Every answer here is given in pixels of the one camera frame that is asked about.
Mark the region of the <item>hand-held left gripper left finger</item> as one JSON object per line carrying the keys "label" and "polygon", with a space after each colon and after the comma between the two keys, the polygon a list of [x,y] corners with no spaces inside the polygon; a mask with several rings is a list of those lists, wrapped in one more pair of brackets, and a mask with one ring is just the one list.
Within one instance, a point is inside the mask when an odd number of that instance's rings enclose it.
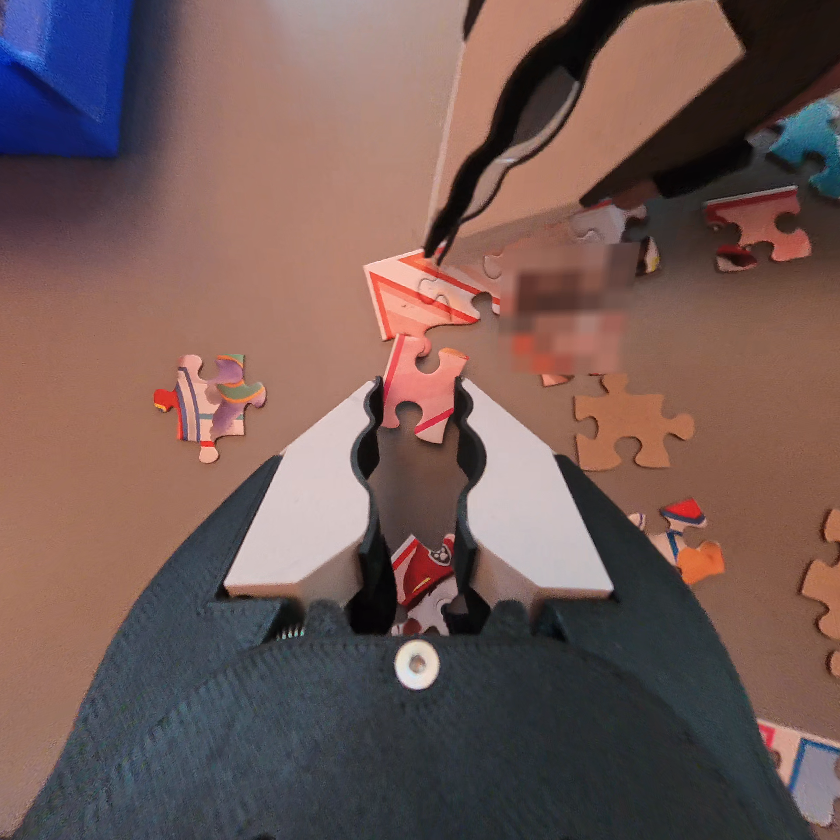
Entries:
{"label": "hand-held left gripper left finger", "polygon": [[384,382],[366,381],[281,453],[224,579],[230,596],[331,600],[361,634],[386,634],[396,583],[369,479]]}

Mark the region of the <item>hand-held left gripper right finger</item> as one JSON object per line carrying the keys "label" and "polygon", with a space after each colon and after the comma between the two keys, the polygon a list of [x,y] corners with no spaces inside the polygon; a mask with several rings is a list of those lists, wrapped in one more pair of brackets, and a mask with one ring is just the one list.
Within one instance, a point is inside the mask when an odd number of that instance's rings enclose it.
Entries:
{"label": "hand-held left gripper right finger", "polygon": [[465,624],[501,602],[531,627],[558,601],[617,604],[555,453],[468,378],[455,385],[457,463],[466,484],[455,519],[455,576]]}

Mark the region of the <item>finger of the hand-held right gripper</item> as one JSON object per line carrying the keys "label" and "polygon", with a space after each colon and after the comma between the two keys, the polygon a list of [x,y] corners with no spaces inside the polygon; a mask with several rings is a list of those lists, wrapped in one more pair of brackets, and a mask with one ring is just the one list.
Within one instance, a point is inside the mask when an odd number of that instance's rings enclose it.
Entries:
{"label": "finger of the hand-held right gripper", "polygon": [[[579,2],[527,1],[484,2],[461,47],[437,156],[427,220],[427,233],[449,199],[455,176],[469,155],[486,140],[508,80],[522,59],[574,14]],[[508,168],[517,166],[549,142],[573,107],[580,86],[567,70],[551,70],[526,96],[520,127],[513,130],[510,147],[479,178],[476,197],[484,189],[497,188],[482,212],[459,225],[449,258],[476,258],[483,251],[506,243],[511,233],[493,234],[491,229],[515,229],[529,214],[518,211],[501,221],[491,212],[501,204],[501,181]]]}
{"label": "finger of the hand-held right gripper", "polygon": [[[584,6],[600,13],[608,4],[579,2],[574,14]],[[497,176],[501,203],[490,218],[501,221],[518,211],[528,215],[515,229],[491,229],[493,234],[511,233],[503,245],[476,258],[447,257],[459,225],[480,214],[495,196],[497,188],[486,187],[484,195],[476,197],[479,179],[467,208],[458,215],[455,231],[446,232],[435,246],[444,254],[443,261],[477,259],[534,233],[541,224],[564,222],[582,210],[584,193],[743,55],[744,47],[718,2],[621,5],[617,24],[606,25],[607,38],[585,51],[580,89],[552,139],[525,162],[509,167],[504,178]],[[552,34],[570,34],[574,14]],[[527,55],[548,44],[551,35]]]}

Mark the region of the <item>red white dog puzzle piece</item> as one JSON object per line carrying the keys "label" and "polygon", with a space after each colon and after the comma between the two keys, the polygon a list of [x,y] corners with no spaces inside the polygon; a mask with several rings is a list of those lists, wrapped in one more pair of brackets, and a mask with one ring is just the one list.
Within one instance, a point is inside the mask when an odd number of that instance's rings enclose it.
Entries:
{"label": "red white dog puzzle piece", "polygon": [[444,536],[439,549],[431,550],[409,536],[392,556],[396,602],[406,610],[406,620],[394,623],[391,634],[415,635],[436,632],[448,636],[444,609],[459,593],[453,554],[455,535]]}

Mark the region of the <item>jigsaw puzzle pieces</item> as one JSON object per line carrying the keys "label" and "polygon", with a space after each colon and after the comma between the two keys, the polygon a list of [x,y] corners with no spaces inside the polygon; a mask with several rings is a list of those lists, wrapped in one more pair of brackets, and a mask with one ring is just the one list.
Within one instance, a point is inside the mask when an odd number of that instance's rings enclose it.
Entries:
{"label": "jigsaw puzzle pieces", "polygon": [[163,687],[100,826],[150,838],[810,838],[838,744],[753,719],[732,662],[657,548],[585,477],[635,438],[663,468],[657,395],[604,374],[580,464],[556,455],[617,604],[501,602],[479,630],[357,633],[331,600],[230,596],[224,579],[280,455],[154,579]]}

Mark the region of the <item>pink diagonal-striped puzzle piece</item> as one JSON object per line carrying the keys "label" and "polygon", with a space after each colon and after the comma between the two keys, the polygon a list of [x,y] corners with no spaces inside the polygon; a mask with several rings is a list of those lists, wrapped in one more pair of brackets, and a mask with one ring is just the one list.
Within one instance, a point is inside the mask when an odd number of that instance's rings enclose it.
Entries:
{"label": "pink diagonal-striped puzzle piece", "polygon": [[455,349],[438,352],[438,367],[432,373],[417,368],[417,358],[431,350],[425,337],[404,333],[395,337],[383,377],[384,410],[381,426],[397,428],[400,424],[396,408],[402,403],[414,403],[422,409],[421,421],[415,435],[430,444],[443,443],[445,427],[455,408],[455,380],[469,360],[468,355]]}

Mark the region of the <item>pink red-bordered puzzle piece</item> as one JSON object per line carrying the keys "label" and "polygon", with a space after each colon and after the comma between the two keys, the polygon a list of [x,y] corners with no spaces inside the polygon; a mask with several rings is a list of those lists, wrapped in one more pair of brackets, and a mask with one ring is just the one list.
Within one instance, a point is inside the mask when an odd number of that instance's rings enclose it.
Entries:
{"label": "pink red-bordered puzzle piece", "polygon": [[773,262],[809,257],[812,243],[807,233],[801,228],[785,233],[776,223],[779,216],[797,215],[800,211],[795,185],[705,202],[702,212],[707,226],[720,229],[736,225],[740,232],[737,244],[722,245],[717,249],[716,270],[727,274],[756,267],[758,260],[751,247],[760,243],[772,246],[770,259]]}

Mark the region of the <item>red striped joined puzzle section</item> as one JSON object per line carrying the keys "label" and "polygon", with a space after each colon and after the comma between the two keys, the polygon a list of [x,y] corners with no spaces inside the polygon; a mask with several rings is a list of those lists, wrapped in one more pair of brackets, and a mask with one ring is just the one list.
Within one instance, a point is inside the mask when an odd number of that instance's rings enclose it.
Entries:
{"label": "red striped joined puzzle section", "polygon": [[501,282],[489,277],[482,264],[439,266],[418,249],[375,261],[363,271],[384,341],[475,323],[480,313],[473,299],[481,294],[490,295],[494,313],[500,310]]}

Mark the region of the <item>grey desk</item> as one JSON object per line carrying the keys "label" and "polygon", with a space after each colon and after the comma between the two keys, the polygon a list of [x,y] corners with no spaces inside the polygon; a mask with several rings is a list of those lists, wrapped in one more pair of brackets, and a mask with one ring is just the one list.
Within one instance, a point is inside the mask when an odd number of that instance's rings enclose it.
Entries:
{"label": "grey desk", "polygon": [[[423,243],[463,2],[138,2],[116,160],[2,158],[2,834],[53,770],[131,605],[267,457],[383,372],[363,265]],[[834,650],[803,598],[838,509],[838,206],[752,166],[648,205],[636,393],[695,418],[669,469],[593,480],[623,510],[694,497],[695,592],[759,717],[838,740]],[[812,254],[722,274],[705,202],[797,186]]]}

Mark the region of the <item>person's right hand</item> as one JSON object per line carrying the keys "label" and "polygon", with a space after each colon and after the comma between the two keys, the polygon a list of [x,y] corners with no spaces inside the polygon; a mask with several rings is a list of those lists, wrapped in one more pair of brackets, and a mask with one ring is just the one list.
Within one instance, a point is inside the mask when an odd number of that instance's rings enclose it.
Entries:
{"label": "person's right hand", "polygon": [[611,197],[611,202],[618,208],[630,211],[660,196],[660,191],[653,180],[638,182]]}

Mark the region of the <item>blue plastic bin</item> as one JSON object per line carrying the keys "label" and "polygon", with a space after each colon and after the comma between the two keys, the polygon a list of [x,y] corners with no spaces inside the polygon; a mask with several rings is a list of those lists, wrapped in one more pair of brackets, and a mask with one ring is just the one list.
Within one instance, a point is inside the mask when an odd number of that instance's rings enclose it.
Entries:
{"label": "blue plastic bin", "polygon": [[1,152],[112,158],[133,1],[1,2]]}

